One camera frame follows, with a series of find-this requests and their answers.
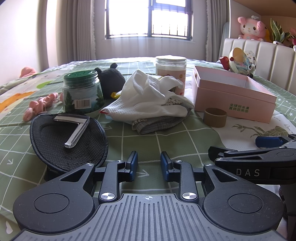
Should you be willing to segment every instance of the shelf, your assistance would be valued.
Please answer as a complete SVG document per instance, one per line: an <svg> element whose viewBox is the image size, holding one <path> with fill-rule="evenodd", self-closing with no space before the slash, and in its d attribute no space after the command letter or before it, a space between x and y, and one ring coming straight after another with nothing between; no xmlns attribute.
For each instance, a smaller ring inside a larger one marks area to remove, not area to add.
<svg viewBox="0 0 296 241"><path fill-rule="evenodd" d="M232 0L259 15L296 18L296 0Z"/></svg>

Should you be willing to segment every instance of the black robotic gripper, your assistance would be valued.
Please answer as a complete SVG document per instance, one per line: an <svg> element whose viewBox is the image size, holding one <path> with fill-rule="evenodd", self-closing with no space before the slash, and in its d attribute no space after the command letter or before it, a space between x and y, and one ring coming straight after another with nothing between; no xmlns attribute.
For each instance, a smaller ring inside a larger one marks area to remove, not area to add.
<svg viewBox="0 0 296 241"><path fill-rule="evenodd" d="M119 183L135 179L135 151L106 167L89 163L16 199L13 214L21 232L13 240L285 240L275 231L283 204L274 193L217 165L193 168L166 152L160 159L164 180L179 183L177 195L120 196ZM205 197L199 197L196 181Z"/></svg>

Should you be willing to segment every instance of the potted plant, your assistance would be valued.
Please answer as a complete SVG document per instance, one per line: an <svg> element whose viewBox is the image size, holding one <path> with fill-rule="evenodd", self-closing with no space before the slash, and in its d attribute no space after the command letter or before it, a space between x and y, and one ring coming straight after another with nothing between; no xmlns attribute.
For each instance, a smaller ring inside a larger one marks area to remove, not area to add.
<svg viewBox="0 0 296 241"><path fill-rule="evenodd" d="M272 36L274 38L273 43L283 45L283 42L286 38L290 36L290 33L285 33L283 29L281 28L281 25L271 18L270 19L270 27L272 29Z"/></svg>
<svg viewBox="0 0 296 241"><path fill-rule="evenodd" d="M288 39L291 43L290 47L294 48L296 52L296 29L295 28L290 28L290 38Z"/></svg>

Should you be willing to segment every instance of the pink scrunchie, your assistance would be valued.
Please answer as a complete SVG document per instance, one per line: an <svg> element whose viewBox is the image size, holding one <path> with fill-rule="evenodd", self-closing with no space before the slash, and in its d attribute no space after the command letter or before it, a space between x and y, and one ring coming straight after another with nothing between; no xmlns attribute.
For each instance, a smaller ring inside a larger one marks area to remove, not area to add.
<svg viewBox="0 0 296 241"><path fill-rule="evenodd" d="M37 101L31 101L29 108L25 111L22 119L23 121L29 121L33 117L45 112L46 108L51 107L53 103L58 103L58 93L49 94L46 97L40 97Z"/></svg>

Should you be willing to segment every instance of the bed headboard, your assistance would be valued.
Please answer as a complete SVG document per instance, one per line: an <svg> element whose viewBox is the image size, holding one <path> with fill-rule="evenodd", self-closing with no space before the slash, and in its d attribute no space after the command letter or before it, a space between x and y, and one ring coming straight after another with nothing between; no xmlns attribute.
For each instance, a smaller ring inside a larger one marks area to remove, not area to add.
<svg viewBox="0 0 296 241"><path fill-rule="evenodd" d="M292 48L256 40L225 39L222 56L229 56L235 47L253 51L257 56L255 75L296 95L296 53Z"/></svg>

